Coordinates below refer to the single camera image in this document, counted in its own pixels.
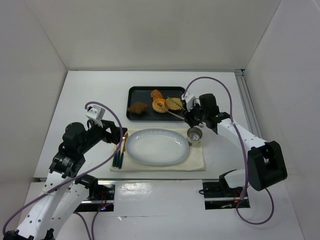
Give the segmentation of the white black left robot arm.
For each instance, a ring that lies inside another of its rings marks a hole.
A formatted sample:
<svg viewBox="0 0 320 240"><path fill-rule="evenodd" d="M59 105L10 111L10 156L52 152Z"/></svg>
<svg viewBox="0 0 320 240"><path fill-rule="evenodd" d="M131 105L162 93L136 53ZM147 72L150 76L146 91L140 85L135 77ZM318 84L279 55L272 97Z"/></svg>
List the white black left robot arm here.
<svg viewBox="0 0 320 240"><path fill-rule="evenodd" d="M15 230L4 232L5 240L53 240L81 202L95 196L97 178L88 174L76 177L85 163L84 155L100 141L118 145L127 128L117 127L108 120L102 120L100 125L92 120L87 123L89 129L80 122L65 128L40 199L35 200Z"/></svg>

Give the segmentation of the steel serving tongs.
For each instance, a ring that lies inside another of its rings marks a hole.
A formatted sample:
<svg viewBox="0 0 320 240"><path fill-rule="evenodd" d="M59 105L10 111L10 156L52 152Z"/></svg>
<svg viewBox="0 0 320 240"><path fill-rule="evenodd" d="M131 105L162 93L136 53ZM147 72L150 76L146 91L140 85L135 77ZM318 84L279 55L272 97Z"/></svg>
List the steel serving tongs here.
<svg viewBox="0 0 320 240"><path fill-rule="evenodd" d="M167 112L166 112L166 113L169 113L170 115L172 115L172 116L174 116L174 117L176 117L176 118L179 118L179 119L181 119L181 120L184 120L184 116L181 116L181 115L178 115L178 114L176 114L176 113L173 113L173 112L171 112L169 109L167 109Z"/></svg>

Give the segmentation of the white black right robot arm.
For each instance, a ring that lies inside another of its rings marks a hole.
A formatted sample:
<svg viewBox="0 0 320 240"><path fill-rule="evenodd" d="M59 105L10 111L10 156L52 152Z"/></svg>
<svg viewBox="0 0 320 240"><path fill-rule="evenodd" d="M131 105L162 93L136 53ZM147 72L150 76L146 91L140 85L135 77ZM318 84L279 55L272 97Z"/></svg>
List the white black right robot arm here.
<svg viewBox="0 0 320 240"><path fill-rule="evenodd" d="M247 194L248 186L256 191L264 190L288 177L288 172L281 146L276 141L268 142L255 136L239 125L231 113L221 112L213 94L207 93L196 97L190 92L181 96L184 121L195 127L205 124L241 149L244 157L244 187L240 198Z"/></svg>

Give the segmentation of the sliced seeded bread loaf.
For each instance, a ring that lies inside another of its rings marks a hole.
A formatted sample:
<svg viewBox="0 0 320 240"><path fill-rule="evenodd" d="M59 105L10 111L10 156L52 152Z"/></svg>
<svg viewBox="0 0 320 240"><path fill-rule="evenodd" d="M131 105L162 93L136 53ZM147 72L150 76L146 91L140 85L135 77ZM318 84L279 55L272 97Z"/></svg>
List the sliced seeded bread loaf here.
<svg viewBox="0 0 320 240"><path fill-rule="evenodd" d="M165 107L172 111L180 111L183 109L183 103L180 98L168 97L164 103Z"/></svg>

